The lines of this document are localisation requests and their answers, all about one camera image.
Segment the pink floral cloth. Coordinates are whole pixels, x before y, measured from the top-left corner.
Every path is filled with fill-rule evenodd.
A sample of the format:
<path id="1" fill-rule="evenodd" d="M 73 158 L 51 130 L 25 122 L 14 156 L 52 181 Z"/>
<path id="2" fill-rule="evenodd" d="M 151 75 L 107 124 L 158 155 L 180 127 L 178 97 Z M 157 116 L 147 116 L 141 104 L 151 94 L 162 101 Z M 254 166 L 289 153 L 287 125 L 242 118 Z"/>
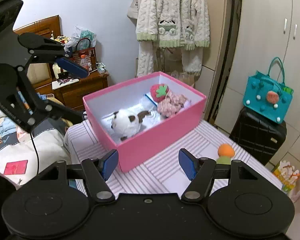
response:
<path id="1" fill-rule="evenodd" d="M 169 118 L 176 115 L 188 102 L 183 94 L 175 94 L 171 90 L 166 94 L 164 100 L 158 103 L 157 111 L 162 116 Z"/>

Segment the green plush ball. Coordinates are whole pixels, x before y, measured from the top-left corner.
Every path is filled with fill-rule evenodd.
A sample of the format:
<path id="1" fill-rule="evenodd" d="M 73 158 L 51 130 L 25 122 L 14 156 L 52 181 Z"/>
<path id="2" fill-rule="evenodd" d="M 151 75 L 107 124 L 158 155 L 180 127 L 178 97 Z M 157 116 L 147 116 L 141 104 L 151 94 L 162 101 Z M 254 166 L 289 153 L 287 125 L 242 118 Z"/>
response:
<path id="1" fill-rule="evenodd" d="M 231 157 L 229 156 L 220 156 L 216 160 L 217 164 L 222 164 L 222 165 L 230 165 L 231 164 Z"/>

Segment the red woven basket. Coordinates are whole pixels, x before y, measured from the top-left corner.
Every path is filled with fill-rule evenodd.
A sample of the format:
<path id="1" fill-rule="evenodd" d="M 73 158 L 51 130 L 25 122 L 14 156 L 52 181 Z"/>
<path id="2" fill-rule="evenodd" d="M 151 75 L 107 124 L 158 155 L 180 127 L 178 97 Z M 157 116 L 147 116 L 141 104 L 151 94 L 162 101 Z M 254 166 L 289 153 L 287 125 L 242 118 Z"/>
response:
<path id="1" fill-rule="evenodd" d="M 80 49 L 79 45 L 83 42 L 87 41 L 87 47 Z M 81 38 L 76 46 L 74 51 L 72 52 L 72 56 L 70 57 L 72 61 L 79 64 L 80 66 L 89 70 L 89 72 L 96 70 L 96 53 L 95 48 L 91 46 L 91 40 L 87 37 Z"/>

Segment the colourful gift bag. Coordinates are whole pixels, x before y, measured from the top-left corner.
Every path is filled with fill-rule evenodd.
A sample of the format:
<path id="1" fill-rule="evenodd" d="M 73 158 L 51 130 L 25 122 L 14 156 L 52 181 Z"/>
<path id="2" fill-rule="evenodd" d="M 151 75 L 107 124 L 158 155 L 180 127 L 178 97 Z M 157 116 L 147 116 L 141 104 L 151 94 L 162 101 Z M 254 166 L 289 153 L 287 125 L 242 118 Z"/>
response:
<path id="1" fill-rule="evenodd" d="M 296 186 L 300 171 L 289 161 L 283 160 L 276 165 L 273 175 L 282 183 L 282 191 L 287 194 Z"/>

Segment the orange plush ball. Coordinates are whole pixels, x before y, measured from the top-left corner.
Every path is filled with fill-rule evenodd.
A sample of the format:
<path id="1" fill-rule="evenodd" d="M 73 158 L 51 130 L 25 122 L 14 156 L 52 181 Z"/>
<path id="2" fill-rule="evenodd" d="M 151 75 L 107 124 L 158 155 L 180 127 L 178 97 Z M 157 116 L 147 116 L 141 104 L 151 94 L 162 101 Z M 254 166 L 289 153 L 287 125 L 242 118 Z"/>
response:
<path id="1" fill-rule="evenodd" d="M 218 148 L 218 156 L 232 158 L 235 156 L 235 150 L 229 144 L 221 144 Z"/>

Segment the wooden nightstand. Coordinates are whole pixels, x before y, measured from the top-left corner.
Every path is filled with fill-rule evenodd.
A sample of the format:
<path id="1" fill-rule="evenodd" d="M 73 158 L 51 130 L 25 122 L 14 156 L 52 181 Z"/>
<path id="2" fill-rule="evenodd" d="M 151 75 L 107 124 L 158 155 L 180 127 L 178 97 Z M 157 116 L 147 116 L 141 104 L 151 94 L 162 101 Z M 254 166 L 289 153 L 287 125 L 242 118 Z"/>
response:
<path id="1" fill-rule="evenodd" d="M 53 90 L 52 80 L 48 79 L 33 85 L 40 94 L 53 94 L 66 107 L 80 111 L 84 109 L 83 97 L 108 87 L 109 73 L 92 72 L 78 82 Z"/>

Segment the black suitcase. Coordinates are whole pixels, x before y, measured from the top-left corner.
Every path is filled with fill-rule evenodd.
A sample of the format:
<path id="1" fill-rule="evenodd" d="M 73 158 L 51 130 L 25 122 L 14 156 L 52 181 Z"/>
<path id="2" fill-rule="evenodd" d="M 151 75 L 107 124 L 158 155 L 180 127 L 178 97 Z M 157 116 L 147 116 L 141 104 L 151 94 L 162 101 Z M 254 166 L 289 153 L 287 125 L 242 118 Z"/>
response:
<path id="1" fill-rule="evenodd" d="M 243 107 L 230 133 L 230 139 L 266 165 L 285 142 L 286 123 L 277 124 Z"/>

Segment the striped table cloth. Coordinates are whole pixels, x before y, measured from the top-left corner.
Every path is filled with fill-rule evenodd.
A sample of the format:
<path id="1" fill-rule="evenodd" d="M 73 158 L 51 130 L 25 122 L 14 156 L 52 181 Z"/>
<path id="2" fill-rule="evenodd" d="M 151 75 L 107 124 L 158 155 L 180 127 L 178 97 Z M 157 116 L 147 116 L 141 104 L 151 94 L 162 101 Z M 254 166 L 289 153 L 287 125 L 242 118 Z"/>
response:
<path id="1" fill-rule="evenodd" d="M 100 158 L 106 154 L 88 121 L 70 127 L 66 132 L 64 144 L 74 164 L 79 164 L 84 159 Z M 119 193 L 170 192 L 181 195 L 190 181 L 179 165 L 179 150 L 185 148 L 195 157 L 217 159 L 217 151 L 222 144 L 231 145 L 235 150 L 235 159 L 243 161 L 281 189 L 280 181 L 265 166 L 206 121 L 201 121 L 184 137 L 132 170 L 123 173 L 116 168 L 107 184 L 115 196 Z"/>

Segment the white brown plush dog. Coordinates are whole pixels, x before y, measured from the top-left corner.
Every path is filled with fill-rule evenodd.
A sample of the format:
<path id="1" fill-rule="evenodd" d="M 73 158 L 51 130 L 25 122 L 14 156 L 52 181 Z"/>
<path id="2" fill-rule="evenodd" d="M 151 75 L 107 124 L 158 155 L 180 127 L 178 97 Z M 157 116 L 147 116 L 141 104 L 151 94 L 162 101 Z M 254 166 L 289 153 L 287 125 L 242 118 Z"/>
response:
<path id="1" fill-rule="evenodd" d="M 149 111 L 141 111 L 138 114 L 127 109 L 121 109 L 113 113 L 111 129 L 120 137 L 120 141 L 136 135 L 141 128 L 145 116 L 150 115 Z"/>

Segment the pink storage box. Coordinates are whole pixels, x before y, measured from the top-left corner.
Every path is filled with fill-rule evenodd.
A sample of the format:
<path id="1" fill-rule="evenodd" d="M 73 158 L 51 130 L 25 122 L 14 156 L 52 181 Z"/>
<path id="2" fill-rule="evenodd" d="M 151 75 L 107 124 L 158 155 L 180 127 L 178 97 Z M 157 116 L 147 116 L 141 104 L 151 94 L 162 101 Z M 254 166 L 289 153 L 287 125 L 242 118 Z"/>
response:
<path id="1" fill-rule="evenodd" d="M 166 84 L 175 94 L 183 94 L 191 101 L 191 106 L 182 108 L 169 118 L 159 114 L 157 109 L 149 111 L 150 115 L 144 117 L 140 131 L 120 141 L 111 129 L 113 113 L 121 109 L 135 114 L 144 111 L 140 99 L 144 94 L 150 94 L 150 88 L 156 84 Z M 100 143 L 106 150 L 118 150 L 119 168 L 122 172 L 128 172 L 198 126 L 206 96 L 163 72 L 155 72 L 93 92 L 84 96 L 83 102 Z"/>

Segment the teal felt handbag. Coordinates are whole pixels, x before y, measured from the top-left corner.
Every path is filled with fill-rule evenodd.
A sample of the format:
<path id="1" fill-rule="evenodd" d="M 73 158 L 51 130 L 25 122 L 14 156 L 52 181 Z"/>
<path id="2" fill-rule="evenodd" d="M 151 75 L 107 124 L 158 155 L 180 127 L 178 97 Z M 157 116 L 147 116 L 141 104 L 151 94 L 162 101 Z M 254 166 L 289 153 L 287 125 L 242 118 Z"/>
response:
<path id="1" fill-rule="evenodd" d="M 278 64 L 282 82 L 270 77 L 271 68 Z M 293 100 L 294 90 L 285 84 L 284 65 L 279 57 L 272 59 L 268 73 L 257 71 L 249 76 L 243 96 L 243 105 L 269 120 L 281 124 Z"/>

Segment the purple plush bear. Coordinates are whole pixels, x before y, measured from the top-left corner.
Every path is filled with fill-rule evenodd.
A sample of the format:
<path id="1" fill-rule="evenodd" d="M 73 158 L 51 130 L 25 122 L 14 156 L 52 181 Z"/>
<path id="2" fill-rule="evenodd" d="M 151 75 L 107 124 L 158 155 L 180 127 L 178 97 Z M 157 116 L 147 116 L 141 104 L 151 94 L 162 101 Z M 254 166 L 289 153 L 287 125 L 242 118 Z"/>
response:
<path id="1" fill-rule="evenodd" d="M 187 108 L 189 108 L 191 106 L 191 101 L 190 100 L 186 100 L 185 102 L 184 102 L 184 104 L 183 104 L 183 108 L 184 109 L 187 109 Z"/>

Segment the red strawberry plush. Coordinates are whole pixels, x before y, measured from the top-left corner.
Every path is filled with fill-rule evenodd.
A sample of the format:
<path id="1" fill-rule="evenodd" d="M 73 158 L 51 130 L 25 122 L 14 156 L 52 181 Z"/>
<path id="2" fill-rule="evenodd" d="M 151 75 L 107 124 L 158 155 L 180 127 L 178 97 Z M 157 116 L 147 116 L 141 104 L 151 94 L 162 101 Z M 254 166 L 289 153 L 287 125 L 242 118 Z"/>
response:
<path id="1" fill-rule="evenodd" d="M 165 99 L 169 90 L 170 89 L 166 84 L 156 84 L 150 88 L 150 94 L 153 101 L 159 103 Z"/>

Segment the white knitted robe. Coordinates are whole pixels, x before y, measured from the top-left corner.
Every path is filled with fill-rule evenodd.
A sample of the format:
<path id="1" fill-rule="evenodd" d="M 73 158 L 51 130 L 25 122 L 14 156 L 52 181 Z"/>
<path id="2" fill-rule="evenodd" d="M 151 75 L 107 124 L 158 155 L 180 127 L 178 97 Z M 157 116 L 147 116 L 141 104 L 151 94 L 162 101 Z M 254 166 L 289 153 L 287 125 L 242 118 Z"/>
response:
<path id="1" fill-rule="evenodd" d="M 158 48 L 180 49 L 183 71 L 200 76 L 203 49 L 210 45 L 207 2 L 141 0 L 135 33 L 139 42 L 138 77 L 154 71 Z"/>

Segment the white cabinet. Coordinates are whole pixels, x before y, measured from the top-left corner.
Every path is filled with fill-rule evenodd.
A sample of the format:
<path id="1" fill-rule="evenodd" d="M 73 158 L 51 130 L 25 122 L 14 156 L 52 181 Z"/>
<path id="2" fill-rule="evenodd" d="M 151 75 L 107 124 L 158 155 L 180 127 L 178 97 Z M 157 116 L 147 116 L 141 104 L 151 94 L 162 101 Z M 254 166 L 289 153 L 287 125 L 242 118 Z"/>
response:
<path id="1" fill-rule="evenodd" d="M 300 0 L 242 0 L 230 76 L 215 125 L 231 132 L 243 107 L 248 77 L 269 73 L 294 90 L 285 116 L 287 137 L 270 165 L 289 161 L 300 170 Z"/>

